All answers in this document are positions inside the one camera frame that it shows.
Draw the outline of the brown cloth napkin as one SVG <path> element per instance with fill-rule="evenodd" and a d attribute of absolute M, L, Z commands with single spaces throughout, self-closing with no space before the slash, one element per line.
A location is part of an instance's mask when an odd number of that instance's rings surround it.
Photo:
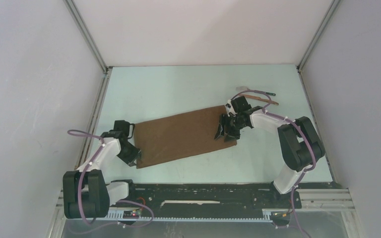
<path fill-rule="evenodd" d="M 141 150 L 136 167 L 142 169 L 236 146 L 236 141 L 214 139 L 225 112 L 224 106 L 215 106 L 136 124 L 134 144 Z"/>

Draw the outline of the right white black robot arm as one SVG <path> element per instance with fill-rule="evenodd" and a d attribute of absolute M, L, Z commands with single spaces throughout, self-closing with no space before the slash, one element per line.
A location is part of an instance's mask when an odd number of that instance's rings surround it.
<path fill-rule="evenodd" d="M 236 97 L 225 105 L 226 113 L 219 117 L 214 136 L 224 141 L 240 139 L 245 127 L 261 128 L 278 137 L 284 166 L 272 182 L 269 202 L 282 207 L 289 200 L 288 193 L 296 188 L 304 174 L 316 167 L 325 156 L 325 148 L 308 117 L 295 120 L 275 115 L 261 106 L 252 107 L 245 97 Z"/>

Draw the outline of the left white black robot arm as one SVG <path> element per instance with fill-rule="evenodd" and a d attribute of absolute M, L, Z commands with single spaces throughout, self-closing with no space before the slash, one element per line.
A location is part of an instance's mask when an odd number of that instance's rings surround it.
<path fill-rule="evenodd" d="M 105 217 L 112 205 L 120 202 L 132 206 L 137 200 L 132 180 L 105 181 L 111 162 L 120 160 L 130 167 L 136 166 L 141 150 L 132 139 L 135 124 L 125 120 L 114 122 L 113 129 L 96 136 L 71 129 L 69 135 L 91 137 L 98 140 L 97 150 L 74 171 L 63 176 L 63 208 L 68 219 L 96 219 Z"/>

